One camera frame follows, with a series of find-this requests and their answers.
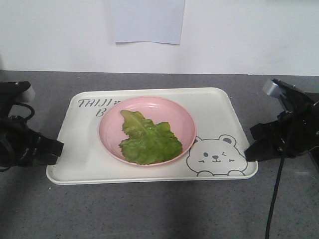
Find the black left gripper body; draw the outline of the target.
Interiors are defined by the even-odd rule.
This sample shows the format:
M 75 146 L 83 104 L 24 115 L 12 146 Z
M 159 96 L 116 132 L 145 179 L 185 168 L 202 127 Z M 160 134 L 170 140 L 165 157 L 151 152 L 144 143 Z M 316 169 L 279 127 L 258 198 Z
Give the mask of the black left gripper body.
M 41 134 L 27 126 L 35 110 L 27 104 L 34 97 L 30 82 L 2 82 L 0 84 L 0 170 L 14 166 L 37 166 L 37 145 Z M 16 105 L 30 110 L 23 117 L 10 115 Z

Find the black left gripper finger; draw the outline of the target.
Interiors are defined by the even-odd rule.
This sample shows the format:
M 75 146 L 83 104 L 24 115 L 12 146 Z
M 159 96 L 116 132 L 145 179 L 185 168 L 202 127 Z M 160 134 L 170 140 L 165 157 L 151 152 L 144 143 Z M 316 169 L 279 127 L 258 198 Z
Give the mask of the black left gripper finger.
M 37 145 L 37 164 L 55 165 L 63 147 L 63 143 L 41 136 Z

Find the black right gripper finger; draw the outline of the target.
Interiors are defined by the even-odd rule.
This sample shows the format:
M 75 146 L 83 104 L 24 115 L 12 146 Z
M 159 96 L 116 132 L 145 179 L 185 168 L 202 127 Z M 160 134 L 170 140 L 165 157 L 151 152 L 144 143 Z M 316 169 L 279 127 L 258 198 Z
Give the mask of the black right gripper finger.
M 283 154 L 283 146 L 275 144 L 269 139 L 262 138 L 255 141 L 245 150 L 247 161 L 266 161 L 280 158 Z
M 269 122 L 269 123 L 258 123 L 250 128 L 250 132 L 252 135 L 252 138 L 254 140 L 260 140 L 263 138 L 272 138 L 276 135 L 275 131 L 275 122 Z

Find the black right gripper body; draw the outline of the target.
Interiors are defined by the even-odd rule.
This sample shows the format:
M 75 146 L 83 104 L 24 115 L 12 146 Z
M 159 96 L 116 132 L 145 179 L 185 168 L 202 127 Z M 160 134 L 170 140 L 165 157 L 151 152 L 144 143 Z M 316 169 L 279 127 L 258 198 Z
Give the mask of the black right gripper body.
M 285 109 L 274 121 L 276 135 L 269 138 L 283 146 L 281 157 L 295 158 L 318 147 L 319 103 L 296 86 L 278 79 L 268 80 L 263 91 L 278 99 Z

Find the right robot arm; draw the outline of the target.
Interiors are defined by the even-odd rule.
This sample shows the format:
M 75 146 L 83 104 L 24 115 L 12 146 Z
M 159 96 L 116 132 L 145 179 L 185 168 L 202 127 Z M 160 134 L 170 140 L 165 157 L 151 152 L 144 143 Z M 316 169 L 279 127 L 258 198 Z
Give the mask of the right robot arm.
M 295 158 L 319 146 L 319 95 L 303 92 L 278 79 L 268 80 L 264 92 L 280 101 L 277 120 L 251 127 L 254 143 L 245 150 L 247 161 Z

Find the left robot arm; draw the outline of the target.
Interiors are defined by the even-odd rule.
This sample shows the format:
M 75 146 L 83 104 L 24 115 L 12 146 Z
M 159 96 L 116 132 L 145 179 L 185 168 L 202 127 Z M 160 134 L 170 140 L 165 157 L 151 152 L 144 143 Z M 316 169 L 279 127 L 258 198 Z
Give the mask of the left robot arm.
M 64 144 L 49 139 L 27 126 L 35 111 L 27 104 L 35 96 L 28 81 L 0 84 L 0 171 L 10 168 L 54 165 L 61 156 Z M 30 110 L 26 117 L 10 116 L 12 106 Z

